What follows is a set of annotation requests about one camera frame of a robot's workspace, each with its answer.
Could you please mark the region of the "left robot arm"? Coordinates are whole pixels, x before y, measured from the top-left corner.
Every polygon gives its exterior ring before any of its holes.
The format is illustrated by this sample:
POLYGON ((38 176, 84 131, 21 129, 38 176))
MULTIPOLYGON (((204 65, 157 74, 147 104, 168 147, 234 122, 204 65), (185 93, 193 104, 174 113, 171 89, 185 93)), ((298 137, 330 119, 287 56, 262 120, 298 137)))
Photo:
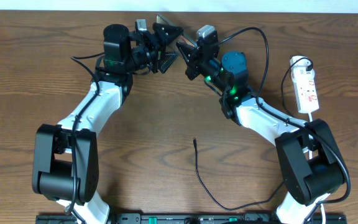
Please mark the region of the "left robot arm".
POLYGON ((97 193, 97 137, 110 116, 129 96, 134 75, 165 73, 178 57, 167 46, 183 34, 170 24, 153 23, 148 30, 138 19, 130 31, 122 24, 103 30, 101 53, 89 92, 56 125, 42 124, 35 134, 32 190, 65 207, 75 223, 108 223, 110 206, 97 193))

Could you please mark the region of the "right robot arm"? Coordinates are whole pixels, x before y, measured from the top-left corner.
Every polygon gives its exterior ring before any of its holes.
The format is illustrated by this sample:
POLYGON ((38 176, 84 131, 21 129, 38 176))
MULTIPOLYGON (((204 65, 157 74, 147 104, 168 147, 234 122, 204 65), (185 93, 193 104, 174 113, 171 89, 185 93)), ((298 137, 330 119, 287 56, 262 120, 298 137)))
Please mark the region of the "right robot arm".
POLYGON ((348 169, 328 124, 321 120, 306 122, 266 104, 248 84, 246 56, 232 51, 216 58, 220 41, 216 33, 200 36, 196 45, 177 42, 186 64, 186 75, 204 82, 220 95, 226 118, 249 128, 277 149, 288 193, 275 215, 281 223, 306 223, 315 210, 341 185, 346 185, 345 200, 351 189, 348 169))

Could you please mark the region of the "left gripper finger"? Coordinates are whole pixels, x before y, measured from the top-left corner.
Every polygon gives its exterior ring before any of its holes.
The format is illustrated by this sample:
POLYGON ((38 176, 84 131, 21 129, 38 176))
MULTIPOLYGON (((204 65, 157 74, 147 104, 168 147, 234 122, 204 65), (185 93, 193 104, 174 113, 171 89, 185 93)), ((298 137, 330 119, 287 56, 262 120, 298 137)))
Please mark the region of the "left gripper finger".
POLYGON ((171 26, 168 24, 153 23, 152 26, 155 35, 161 45, 170 45, 175 39, 183 34, 183 28, 178 26, 171 26))
POLYGON ((158 70, 160 73, 165 73, 177 58, 178 53, 176 51, 165 52, 164 57, 159 61, 158 64, 158 70))

